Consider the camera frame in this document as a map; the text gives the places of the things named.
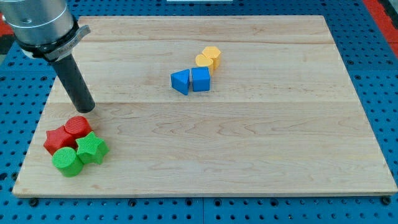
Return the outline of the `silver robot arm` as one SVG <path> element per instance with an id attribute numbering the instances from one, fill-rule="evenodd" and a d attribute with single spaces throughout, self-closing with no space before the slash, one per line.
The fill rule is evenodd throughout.
<path id="1" fill-rule="evenodd" d="M 59 61 L 90 33 L 80 27 L 66 0 L 1 0 L 3 21 L 30 58 Z"/>

